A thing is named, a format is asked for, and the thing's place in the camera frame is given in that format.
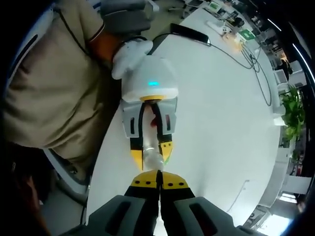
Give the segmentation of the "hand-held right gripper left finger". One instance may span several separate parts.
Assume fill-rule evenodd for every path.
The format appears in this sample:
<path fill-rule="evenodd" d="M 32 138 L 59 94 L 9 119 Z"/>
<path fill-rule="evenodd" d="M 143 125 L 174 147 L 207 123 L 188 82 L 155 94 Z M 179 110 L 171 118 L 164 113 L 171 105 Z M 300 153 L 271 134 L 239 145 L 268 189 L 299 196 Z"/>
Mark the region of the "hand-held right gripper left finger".
<path fill-rule="evenodd" d="M 134 236 L 153 235 L 158 216 L 160 171 L 152 170 L 136 176 L 124 195 L 105 203 L 66 236 Z"/>

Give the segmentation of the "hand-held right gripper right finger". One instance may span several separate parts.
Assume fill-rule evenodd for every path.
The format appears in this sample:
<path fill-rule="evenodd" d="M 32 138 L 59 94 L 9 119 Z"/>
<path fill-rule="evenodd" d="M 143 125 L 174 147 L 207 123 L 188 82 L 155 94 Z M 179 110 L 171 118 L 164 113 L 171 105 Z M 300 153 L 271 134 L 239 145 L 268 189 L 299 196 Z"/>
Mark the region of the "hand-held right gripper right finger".
<path fill-rule="evenodd" d="M 170 236 L 261 236 L 235 226 L 232 217 L 204 197 L 196 197 L 179 175 L 160 173 L 160 205 Z"/>

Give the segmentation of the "person's left hand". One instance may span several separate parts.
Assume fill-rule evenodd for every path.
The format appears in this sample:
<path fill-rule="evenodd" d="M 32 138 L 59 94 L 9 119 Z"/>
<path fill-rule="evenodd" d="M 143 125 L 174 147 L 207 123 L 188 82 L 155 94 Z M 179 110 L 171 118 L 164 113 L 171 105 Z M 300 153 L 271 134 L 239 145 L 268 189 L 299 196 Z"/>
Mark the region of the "person's left hand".
<path fill-rule="evenodd" d="M 112 78 L 122 79 L 124 75 L 133 70 L 137 64 L 152 49 L 150 40 L 131 40 L 123 44 L 113 57 Z"/>

